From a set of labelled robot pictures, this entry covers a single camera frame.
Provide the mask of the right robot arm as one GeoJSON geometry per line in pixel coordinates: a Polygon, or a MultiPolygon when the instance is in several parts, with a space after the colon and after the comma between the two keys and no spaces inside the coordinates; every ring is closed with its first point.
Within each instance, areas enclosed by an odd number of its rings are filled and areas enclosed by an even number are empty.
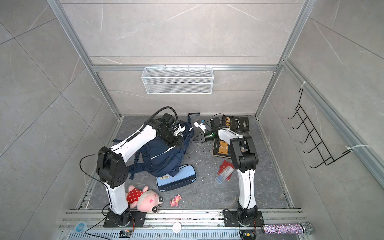
{"type": "Polygon", "coordinates": [[[219,139],[229,145],[230,156],[234,170],[238,173],[240,196],[238,199],[237,216],[242,225],[249,225],[258,217],[258,207],[255,200],[254,176],[259,158],[253,138],[243,136],[222,125],[219,118],[210,119],[210,131],[206,122],[197,120],[193,127],[197,129],[194,142],[205,143],[219,139]]]}

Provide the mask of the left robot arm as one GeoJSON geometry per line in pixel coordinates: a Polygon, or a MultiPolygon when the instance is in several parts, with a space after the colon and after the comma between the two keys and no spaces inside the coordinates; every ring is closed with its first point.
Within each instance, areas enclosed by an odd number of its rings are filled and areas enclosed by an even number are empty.
{"type": "Polygon", "coordinates": [[[175,176],[194,133],[191,124],[180,121],[176,113],[157,118],[163,110],[175,111],[169,106],[159,109],[132,135],[110,148],[102,147],[96,154],[96,180],[106,188],[109,198],[107,216],[119,226],[129,223],[130,210],[138,205],[127,199],[127,179],[141,172],[155,177],[175,176]]]}

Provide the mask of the navy blue student backpack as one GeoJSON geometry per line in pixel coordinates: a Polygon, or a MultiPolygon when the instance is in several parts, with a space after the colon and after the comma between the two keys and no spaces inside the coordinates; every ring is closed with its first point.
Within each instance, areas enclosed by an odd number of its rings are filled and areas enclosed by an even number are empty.
{"type": "Polygon", "coordinates": [[[158,113],[166,109],[174,111],[171,107],[156,111],[134,134],[112,146],[108,152],[112,159],[122,160],[123,164],[134,156],[134,163],[127,167],[131,180],[136,173],[140,172],[162,177],[166,174],[174,176],[179,171],[179,166],[194,135],[194,128],[190,120],[181,121],[177,114],[172,116],[165,113],[162,117],[155,118],[158,113]],[[186,129],[179,134],[183,137],[182,144],[178,147],[170,147],[157,136],[157,128],[166,126],[173,129],[175,124],[184,125],[186,129]]]}

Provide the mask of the brown black book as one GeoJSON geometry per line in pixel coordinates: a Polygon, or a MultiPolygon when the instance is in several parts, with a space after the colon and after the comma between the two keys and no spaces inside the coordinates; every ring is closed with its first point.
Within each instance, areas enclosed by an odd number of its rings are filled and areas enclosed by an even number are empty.
{"type": "Polygon", "coordinates": [[[214,140],[214,145],[213,145],[213,154],[214,157],[221,157],[221,158],[226,158],[230,159],[231,158],[231,153],[229,149],[229,144],[221,141],[219,139],[214,140]]]}

